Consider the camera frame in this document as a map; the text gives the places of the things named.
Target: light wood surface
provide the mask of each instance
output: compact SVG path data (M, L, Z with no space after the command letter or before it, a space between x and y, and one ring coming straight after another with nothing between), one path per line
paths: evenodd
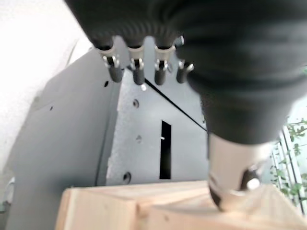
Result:
M305 219L272 185L249 194L233 212L222 213L209 194L152 207L148 230L307 230Z
M67 189L56 230L307 230L275 187L250 193L238 210L221 213L207 182Z

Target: rectangular slot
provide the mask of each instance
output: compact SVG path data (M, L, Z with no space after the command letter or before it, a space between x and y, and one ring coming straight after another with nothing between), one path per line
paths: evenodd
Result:
M172 126L162 121L160 179L171 179L171 135Z

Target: gray metal enclosure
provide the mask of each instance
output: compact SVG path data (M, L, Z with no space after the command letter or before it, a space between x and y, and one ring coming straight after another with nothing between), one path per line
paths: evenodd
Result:
M153 40L145 41L146 84L124 70L113 83L92 50L45 87L13 147L16 177L7 230L53 230L65 188L189 181L208 176L207 133L199 96L176 82L177 59L155 86ZM121 39L117 47L128 64ZM171 130L163 137L162 125ZM170 178L161 178L162 141L168 141Z

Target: screw hole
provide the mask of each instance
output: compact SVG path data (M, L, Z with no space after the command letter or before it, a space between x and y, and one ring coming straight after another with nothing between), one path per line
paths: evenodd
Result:
M133 106L136 107L136 108L139 108L139 106L140 106L139 101L135 99L135 100L133 101Z
M135 140L136 140L137 143L140 144L142 142L142 137L140 135L138 135Z
M125 173L124 177L123 177L123 184L129 184L131 181L131 173L127 172Z

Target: metal connector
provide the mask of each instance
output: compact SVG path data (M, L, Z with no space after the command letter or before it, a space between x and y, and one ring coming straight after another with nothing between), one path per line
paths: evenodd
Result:
M177 82L185 83L187 81L187 75L189 72L194 70L194 65L192 63L186 62L185 60L179 61L179 68L177 72Z
M160 49L157 46L154 47L155 49L155 74L154 74L154 81L157 85L163 85L165 82L165 75L166 70L168 68L168 61L169 57L172 52L175 51L175 46L171 46L168 49Z
M131 58L130 67L133 72L133 80L137 85L142 85L145 82L143 62L144 47L128 47L128 51Z
M115 47L112 46L108 50L97 49L105 66L108 68L110 77L114 82L121 82L122 80L122 71L120 68L120 62L118 54L116 54Z

